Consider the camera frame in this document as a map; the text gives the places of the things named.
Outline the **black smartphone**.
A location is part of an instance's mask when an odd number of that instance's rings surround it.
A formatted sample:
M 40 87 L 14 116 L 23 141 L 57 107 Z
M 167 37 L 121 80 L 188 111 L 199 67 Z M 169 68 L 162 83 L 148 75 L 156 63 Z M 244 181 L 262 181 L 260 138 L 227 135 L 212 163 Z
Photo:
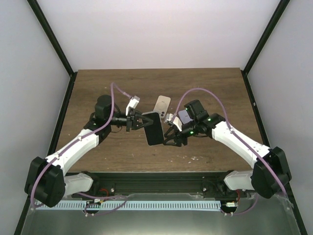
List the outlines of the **black smartphone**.
M 158 112 L 145 112 L 142 114 L 144 117 L 153 121 L 151 125 L 145 126 L 144 131 L 149 146 L 163 144 L 163 128 L 161 119 Z

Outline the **lilac phone case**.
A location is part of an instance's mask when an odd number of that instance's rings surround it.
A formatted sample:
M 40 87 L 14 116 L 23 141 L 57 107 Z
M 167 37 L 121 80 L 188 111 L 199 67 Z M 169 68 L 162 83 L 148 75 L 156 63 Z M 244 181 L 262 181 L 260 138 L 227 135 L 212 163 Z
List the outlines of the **lilac phone case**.
M 181 110 L 178 112 L 178 116 L 182 122 L 182 124 L 187 124 L 188 122 L 192 121 L 192 119 L 190 118 L 187 110 Z

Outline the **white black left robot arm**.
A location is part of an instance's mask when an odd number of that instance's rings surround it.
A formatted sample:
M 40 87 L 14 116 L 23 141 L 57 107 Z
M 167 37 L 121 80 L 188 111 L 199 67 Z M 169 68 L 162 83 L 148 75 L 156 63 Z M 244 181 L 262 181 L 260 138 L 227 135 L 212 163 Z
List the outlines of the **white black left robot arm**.
M 96 197 L 100 186 L 90 175 L 67 176 L 67 173 L 79 159 L 106 139 L 113 125 L 125 126 L 127 131 L 153 125 L 155 121 L 136 110 L 139 101 L 139 97 L 131 97 L 126 112 L 122 113 L 116 108 L 112 95 L 98 97 L 95 111 L 78 136 L 57 152 L 44 159 L 36 157 L 31 162 L 24 189 L 31 205 L 37 208 L 35 202 L 39 201 L 52 208 L 66 196 L 81 192 L 90 198 Z

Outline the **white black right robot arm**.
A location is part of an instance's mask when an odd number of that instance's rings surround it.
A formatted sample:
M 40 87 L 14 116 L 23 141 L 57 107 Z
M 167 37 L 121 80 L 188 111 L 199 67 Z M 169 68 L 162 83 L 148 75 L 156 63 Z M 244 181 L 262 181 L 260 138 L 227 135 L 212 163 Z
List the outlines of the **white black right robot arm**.
M 167 114 L 164 121 L 170 127 L 164 135 L 164 145 L 181 147 L 187 145 L 189 137 L 203 134 L 230 148 L 251 167 L 250 171 L 229 172 L 217 185 L 220 196 L 229 197 L 241 189 L 253 190 L 269 199 L 290 182 L 291 172 L 281 148 L 270 148 L 254 141 L 228 124 L 221 115 L 210 115 L 199 100 L 193 100 L 184 107 L 191 120 L 182 123 L 178 117 Z

